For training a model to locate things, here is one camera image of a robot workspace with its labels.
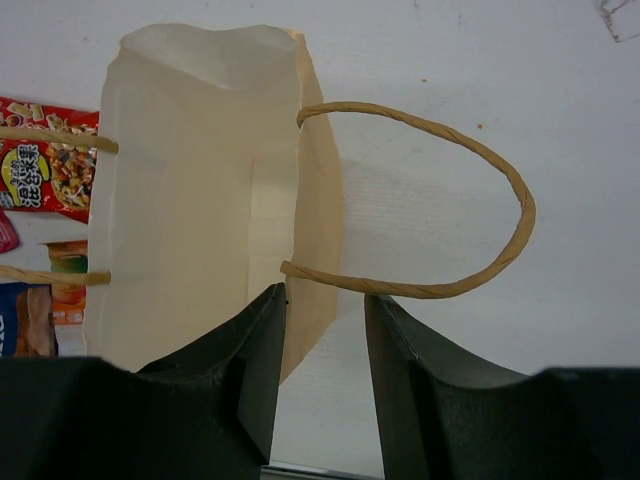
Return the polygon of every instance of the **snack package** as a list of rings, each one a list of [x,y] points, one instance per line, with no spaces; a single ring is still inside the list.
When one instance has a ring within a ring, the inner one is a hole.
[[[0,284],[0,357],[54,357],[58,342],[48,285]]]
[[[0,97],[0,126],[95,135],[98,112]],[[96,167],[95,148],[0,139],[0,160],[0,207],[59,212],[88,223]]]
[[[47,243],[52,272],[87,273],[87,241]],[[82,324],[87,288],[82,285],[52,285],[53,323],[60,355],[87,353]]]
[[[13,228],[11,220],[0,210],[0,253],[7,253],[20,245],[20,238]]]

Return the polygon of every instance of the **brown paper bag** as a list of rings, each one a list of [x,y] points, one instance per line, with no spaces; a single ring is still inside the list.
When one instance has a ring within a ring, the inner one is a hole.
[[[404,122],[464,146],[502,172],[522,214],[498,257],[450,284],[338,275],[343,195],[338,152],[322,116],[330,112]],[[109,67],[99,134],[0,128],[0,138],[101,150],[89,273],[0,267],[0,275],[90,285],[88,352],[130,370],[232,318],[286,274],[284,380],[334,319],[334,287],[455,297],[513,262],[535,224],[533,197],[506,160],[450,127],[388,107],[322,104],[304,38],[277,28],[153,25],[127,35]]]

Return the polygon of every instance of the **snack bag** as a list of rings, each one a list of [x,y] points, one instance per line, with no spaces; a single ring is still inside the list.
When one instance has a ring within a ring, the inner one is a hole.
[[[18,248],[18,245],[20,245],[20,238],[16,229],[13,228],[4,210],[0,210],[0,253],[10,252]]]
[[[53,129],[66,133],[98,130],[98,112],[81,112],[0,97],[0,126]],[[0,207],[59,212],[84,223],[96,167],[96,149],[54,142],[0,140]]]
[[[0,357],[57,355],[51,287],[0,284]]]
[[[87,273],[87,241],[47,243],[52,272]],[[60,355],[87,353],[82,324],[87,287],[55,284],[51,286],[53,324],[60,343]]]

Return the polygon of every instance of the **orange package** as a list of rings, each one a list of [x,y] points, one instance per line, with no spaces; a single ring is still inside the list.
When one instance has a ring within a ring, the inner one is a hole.
[[[87,241],[47,243],[52,272],[87,273]],[[86,353],[82,323],[86,306],[87,288],[82,285],[52,285],[53,323],[60,345],[66,351],[61,355]]]

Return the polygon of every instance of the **red snack bag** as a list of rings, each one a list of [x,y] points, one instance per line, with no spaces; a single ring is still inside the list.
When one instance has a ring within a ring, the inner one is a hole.
[[[20,239],[11,220],[0,210],[0,253],[7,253],[20,245]]]
[[[0,97],[0,126],[66,133],[98,131],[98,112],[81,112]],[[0,138],[0,207],[59,212],[84,223],[96,168],[96,149]]]

